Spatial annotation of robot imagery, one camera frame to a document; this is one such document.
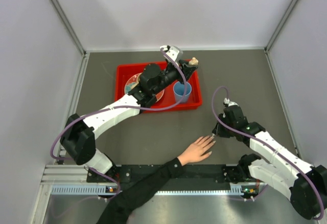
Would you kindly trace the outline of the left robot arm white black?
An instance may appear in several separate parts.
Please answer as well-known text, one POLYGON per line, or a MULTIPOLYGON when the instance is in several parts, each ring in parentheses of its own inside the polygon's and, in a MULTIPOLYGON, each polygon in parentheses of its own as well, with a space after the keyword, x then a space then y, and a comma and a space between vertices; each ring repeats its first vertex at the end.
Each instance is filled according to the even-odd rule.
POLYGON ((77 165, 98 171, 104 181, 114 179, 116 169, 110 158, 96 149, 96 139, 123 120, 149 110, 157 102, 156 95, 174 82, 188 80, 198 68, 198 60, 180 60, 178 66, 168 63, 164 70, 158 64, 147 65, 138 83, 121 99, 81 118, 71 115, 59 136, 60 144, 77 165))

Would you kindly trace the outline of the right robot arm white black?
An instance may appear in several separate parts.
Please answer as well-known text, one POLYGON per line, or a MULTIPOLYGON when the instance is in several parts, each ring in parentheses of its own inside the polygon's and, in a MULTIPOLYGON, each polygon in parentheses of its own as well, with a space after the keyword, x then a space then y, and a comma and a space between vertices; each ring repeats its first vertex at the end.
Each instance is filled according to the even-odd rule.
POLYGON ((281 193, 295 211, 307 220, 321 220, 326 209, 326 168, 314 166, 278 143, 257 122, 248 122, 242 109, 226 99, 223 113, 216 116, 213 134, 236 138, 255 151, 238 163, 241 179, 253 178, 281 193))

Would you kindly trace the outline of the nail polish bottle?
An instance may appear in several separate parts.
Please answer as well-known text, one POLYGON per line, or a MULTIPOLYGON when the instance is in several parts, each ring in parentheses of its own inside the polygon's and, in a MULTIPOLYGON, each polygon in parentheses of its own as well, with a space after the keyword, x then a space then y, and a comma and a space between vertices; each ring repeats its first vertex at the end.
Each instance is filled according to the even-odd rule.
POLYGON ((191 66, 197 66, 199 64, 199 60, 195 57, 193 57, 190 61, 189 61, 189 65, 191 66))

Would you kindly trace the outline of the person's hand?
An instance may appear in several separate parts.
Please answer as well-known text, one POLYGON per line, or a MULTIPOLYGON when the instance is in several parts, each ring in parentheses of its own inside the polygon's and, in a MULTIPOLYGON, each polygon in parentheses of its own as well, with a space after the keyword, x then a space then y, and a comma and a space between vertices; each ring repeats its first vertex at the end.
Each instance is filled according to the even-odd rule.
POLYGON ((214 146, 215 142, 213 136, 200 137, 191 143, 177 158, 182 166, 201 162, 211 155, 212 152, 210 149, 214 146))

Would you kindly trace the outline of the black sleeved forearm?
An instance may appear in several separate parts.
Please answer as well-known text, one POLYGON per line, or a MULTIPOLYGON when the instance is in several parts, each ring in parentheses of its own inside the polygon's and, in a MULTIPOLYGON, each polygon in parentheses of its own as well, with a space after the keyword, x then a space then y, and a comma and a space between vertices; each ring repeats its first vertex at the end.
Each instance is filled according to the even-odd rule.
POLYGON ((126 223, 131 213, 148 202, 170 179, 184 173, 178 158, 119 193, 104 209, 97 223, 126 223))

